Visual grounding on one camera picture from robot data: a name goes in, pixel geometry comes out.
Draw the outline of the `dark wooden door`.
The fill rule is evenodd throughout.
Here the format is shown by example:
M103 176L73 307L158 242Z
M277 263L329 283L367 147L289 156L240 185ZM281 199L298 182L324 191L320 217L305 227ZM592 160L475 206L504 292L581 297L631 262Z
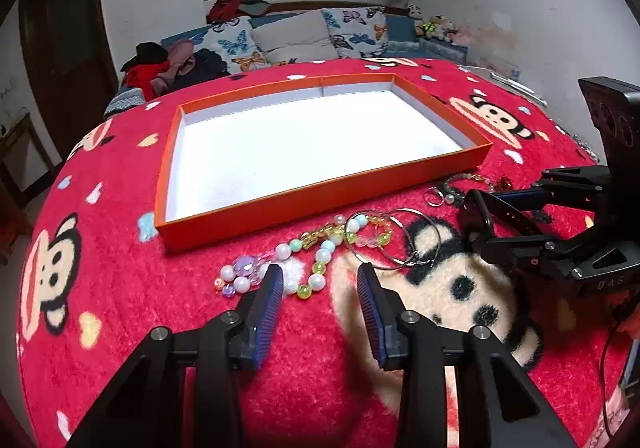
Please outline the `dark wooden door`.
M18 0L30 88L44 127L65 157L117 89L101 0Z

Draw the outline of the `red bag on sill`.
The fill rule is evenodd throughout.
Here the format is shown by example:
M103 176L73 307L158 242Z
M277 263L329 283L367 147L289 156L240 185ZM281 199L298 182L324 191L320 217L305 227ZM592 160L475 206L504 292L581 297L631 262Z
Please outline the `red bag on sill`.
M216 0L206 14L206 22L219 24L239 16L256 18L266 14L270 7L270 2L266 0Z

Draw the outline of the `left butterfly pillow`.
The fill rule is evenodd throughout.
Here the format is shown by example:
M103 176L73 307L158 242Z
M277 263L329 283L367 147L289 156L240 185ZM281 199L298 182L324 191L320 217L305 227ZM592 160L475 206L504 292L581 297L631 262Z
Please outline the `left butterfly pillow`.
M230 74L246 73L270 67L266 57L252 38L253 26L248 16L213 25L204 35L198 49L213 51L227 65Z

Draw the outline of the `beige pillow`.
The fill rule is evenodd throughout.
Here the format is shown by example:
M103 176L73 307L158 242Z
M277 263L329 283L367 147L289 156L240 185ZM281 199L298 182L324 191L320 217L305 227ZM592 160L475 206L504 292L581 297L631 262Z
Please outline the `beige pillow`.
M264 24L250 32L271 65L337 60L326 20L319 10Z

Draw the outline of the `orange shallow tray box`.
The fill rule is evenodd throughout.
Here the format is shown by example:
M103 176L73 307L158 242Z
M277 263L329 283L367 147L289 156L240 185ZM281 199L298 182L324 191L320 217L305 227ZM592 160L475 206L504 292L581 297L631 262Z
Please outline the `orange shallow tray box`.
M484 162L491 143L397 74L290 77L180 104L155 226L171 253L242 237Z

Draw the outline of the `black smart band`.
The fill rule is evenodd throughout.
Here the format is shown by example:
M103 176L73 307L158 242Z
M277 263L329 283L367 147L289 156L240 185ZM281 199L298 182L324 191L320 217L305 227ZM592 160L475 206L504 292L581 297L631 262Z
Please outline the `black smart band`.
M474 249L495 239L527 237L538 233L535 224L497 194L470 190L460 209L465 240Z

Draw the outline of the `dark wooden side table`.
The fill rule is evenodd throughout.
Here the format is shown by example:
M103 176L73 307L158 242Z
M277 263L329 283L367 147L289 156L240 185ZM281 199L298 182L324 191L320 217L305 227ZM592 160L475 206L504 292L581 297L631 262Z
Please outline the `dark wooden side table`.
M1 186L18 207L46 191L57 172L28 112L1 127Z

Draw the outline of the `silver hoop earring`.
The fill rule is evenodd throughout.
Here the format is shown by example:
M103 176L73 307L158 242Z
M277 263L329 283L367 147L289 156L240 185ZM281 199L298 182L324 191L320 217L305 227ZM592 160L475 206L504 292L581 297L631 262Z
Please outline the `silver hoop earring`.
M388 265L378 266L378 269L408 269L416 256L415 253L410 253L406 257L399 257L390 251L390 247L397 240L397 231L405 239L410 239L405 226L390 213L376 209L360 209L345 218L343 230L346 249L357 259L364 260L363 251L366 249L370 254L378 254L387 260Z
M399 268L431 268L438 260L442 249L442 234L438 223L420 209L398 207L382 212L382 217L391 223L404 236L404 246L408 252L404 258L386 252L386 247L379 245L382 255Z

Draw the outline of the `blue sofa bed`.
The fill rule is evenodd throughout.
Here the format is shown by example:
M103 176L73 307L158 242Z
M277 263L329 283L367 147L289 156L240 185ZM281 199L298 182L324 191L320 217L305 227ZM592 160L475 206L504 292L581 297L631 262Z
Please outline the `blue sofa bed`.
M283 20L284 18L290 18L291 16L302 13L305 12L276 13L256 16L256 18L249 18L250 24L252 24L254 30L254 28L264 24ZM435 38L419 38L414 34L413 20L409 18L408 14L391 14L386 9L384 9L384 13L387 23L388 46L386 52L383 56L380 56L380 58L436 58L449 60L459 64L463 64L466 61L469 53L469 43L464 40L463 34L459 32L455 33L454 36L452 36L452 41L450 42L440 41ZM198 49L198 45L201 44L205 33L213 25L216 24L207 24L202 27L194 28L194 30L187 30L186 32L169 36L162 39L157 44L160 44L165 48L169 48L169 46L177 40L190 39L194 44L194 49L201 50ZM241 77L246 73L230 74L229 76ZM137 106L144 104L151 106L154 100L145 101L142 96L142 91L139 88L129 89L122 88L122 86L120 86L114 98L109 104L107 104L104 117L106 119L110 119L117 114L130 110L130 108L137 108Z

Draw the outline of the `pile of clothes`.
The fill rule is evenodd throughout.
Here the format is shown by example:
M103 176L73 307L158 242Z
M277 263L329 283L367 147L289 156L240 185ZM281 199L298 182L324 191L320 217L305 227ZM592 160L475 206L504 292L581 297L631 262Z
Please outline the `pile of clothes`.
M120 71L122 88L139 88L145 101L230 75L227 63L216 52L195 50L190 39L177 40L169 48L153 41L140 42Z

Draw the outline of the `red monkey print blanket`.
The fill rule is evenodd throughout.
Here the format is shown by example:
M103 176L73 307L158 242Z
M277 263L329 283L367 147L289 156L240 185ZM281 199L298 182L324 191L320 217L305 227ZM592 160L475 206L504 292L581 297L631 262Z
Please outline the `red monkey print blanket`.
M215 290L219 270L311 228L310 219L192 253L160 244L152 194L171 116L184 101L242 87L341 73L386 75L373 62L343 60L265 68L215 79L133 108L88 134L44 202L25 259L16 354L29 419L43 447L78 427L108 378L146 331L186 330L229 306ZM284 306L276 354L242 398L248 430L280 446L387 447L399 397L397 376L358 352L352 306L355 260L333 260L329 286ZM578 444L602 447L630 412L620 375L630 339L605 304L542 290L538 333L523 356L540 353L533 378Z

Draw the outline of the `butterfly pillow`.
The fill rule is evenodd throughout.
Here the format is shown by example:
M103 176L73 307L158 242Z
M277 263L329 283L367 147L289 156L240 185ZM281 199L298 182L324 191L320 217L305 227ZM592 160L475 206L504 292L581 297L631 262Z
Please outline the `butterfly pillow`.
M227 65L230 74L246 73L270 67L266 57L252 38L253 26L248 16L213 25L204 35L198 49L213 51Z
M382 7L322 9L330 41L342 59L379 58L388 34Z

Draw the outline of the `right butterfly pillow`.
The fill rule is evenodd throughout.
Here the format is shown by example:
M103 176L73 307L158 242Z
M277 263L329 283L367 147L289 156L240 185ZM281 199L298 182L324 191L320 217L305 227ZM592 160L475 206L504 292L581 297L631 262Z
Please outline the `right butterfly pillow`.
M379 58L388 34L382 7L322 9L330 41L342 59Z

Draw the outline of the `plush toys group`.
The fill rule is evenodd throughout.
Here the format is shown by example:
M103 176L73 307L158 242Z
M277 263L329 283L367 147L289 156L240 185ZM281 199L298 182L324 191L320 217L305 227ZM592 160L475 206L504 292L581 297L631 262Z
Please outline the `plush toys group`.
M416 4L408 7L409 18L413 20L414 34L419 38L438 39L450 42L457 33L457 27L446 16L435 15L424 18L421 9Z

